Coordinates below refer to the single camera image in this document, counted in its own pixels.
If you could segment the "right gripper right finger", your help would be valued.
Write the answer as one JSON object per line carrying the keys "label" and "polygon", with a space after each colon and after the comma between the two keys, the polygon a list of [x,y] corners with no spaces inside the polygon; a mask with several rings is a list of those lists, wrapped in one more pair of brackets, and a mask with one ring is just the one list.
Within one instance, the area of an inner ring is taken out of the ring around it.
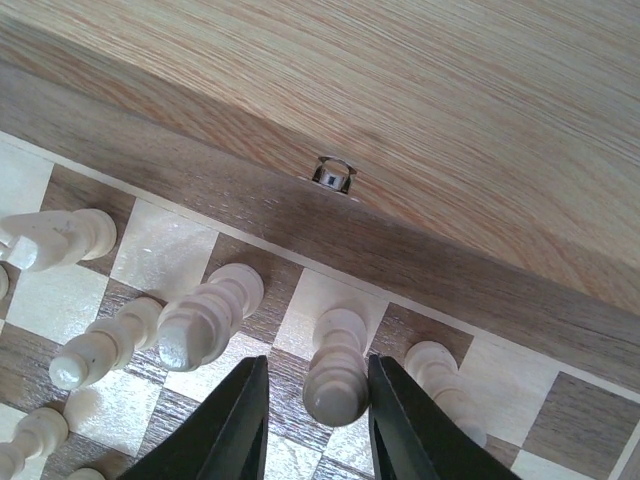
{"label": "right gripper right finger", "polygon": [[377,479],[519,478],[455,426],[395,359],[371,355],[368,386]]}

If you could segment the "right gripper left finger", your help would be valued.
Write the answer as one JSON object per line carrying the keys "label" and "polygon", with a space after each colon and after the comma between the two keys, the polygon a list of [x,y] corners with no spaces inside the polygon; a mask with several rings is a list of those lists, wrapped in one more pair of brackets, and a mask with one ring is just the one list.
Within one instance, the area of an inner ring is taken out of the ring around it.
{"label": "right gripper left finger", "polygon": [[262,479],[268,420],[268,360],[247,357],[174,433],[120,477]]}

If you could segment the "white queen piece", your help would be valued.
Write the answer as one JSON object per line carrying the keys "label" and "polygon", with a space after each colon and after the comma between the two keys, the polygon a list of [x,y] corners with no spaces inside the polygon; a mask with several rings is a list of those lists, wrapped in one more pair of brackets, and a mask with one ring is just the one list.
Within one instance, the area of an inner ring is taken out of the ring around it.
{"label": "white queen piece", "polygon": [[343,427],[358,420],[369,405],[368,341],[364,305],[344,300],[316,321],[314,355],[302,390],[307,413],[318,423]]}

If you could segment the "white king piece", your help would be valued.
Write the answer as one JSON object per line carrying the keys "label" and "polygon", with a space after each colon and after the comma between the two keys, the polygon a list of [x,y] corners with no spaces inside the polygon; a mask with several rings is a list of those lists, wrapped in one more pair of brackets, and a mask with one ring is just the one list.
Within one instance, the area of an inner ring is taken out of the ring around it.
{"label": "white king piece", "polygon": [[215,361],[263,298],[264,282],[258,272],[249,265],[231,263],[169,302],[158,320],[164,368],[189,372]]}

